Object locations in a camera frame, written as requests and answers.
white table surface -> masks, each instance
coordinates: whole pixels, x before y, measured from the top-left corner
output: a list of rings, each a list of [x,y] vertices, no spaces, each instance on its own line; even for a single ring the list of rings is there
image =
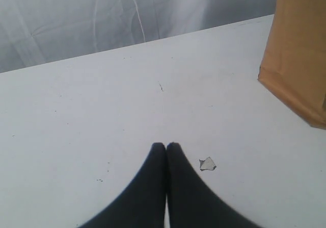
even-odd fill
[[[171,141],[254,222],[326,227],[326,131],[257,81],[272,19],[0,74],[0,227],[81,225]]]

white fabric backdrop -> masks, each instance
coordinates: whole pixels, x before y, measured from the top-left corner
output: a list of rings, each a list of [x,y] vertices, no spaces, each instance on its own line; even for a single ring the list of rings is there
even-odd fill
[[[272,14],[276,0],[0,0],[0,72]]]

cardboard box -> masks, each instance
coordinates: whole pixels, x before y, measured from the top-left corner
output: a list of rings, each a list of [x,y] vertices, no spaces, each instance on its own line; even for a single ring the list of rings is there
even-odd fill
[[[326,0],[277,0],[258,80],[326,129]]]

scratch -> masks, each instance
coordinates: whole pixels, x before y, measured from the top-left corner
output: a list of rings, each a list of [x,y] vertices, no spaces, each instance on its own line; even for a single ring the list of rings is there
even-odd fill
[[[138,21],[139,21],[139,24],[141,26],[141,30],[142,30],[142,33],[143,33],[143,39],[144,39],[144,43],[146,43],[146,38],[145,38],[145,33],[144,33],[144,28],[143,28],[143,24],[142,24],[142,20],[141,20],[141,17],[139,15],[139,9],[138,9],[138,4],[136,2],[136,0],[132,0],[133,3],[134,3],[134,6],[136,8],[136,12],[137,12],[137,17],[138,17]]]
[[[97,14],[98,2],[99,2],[99,0],[95,1],[94,12],[93,12],[93,44],[94,44],[94,50],[96,53],[98,52],[97,40],[96,40],[96,14]]]
[[[164,92],[163,88],[162,88],[162,85],[160,83],[158,83],[159,86],[161,87],[161,91]]]

small white paper piece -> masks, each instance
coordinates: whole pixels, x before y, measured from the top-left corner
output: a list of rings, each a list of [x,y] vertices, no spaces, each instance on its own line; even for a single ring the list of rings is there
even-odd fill
[[[204,170],[211,170],[213,171],[214,169],[216,169],[216,165],[214,163],[214,161],[212,160],[212,158],[208,157],[206,158],[206,160],[199,160],[200,162],[200,170],[204,171]]]

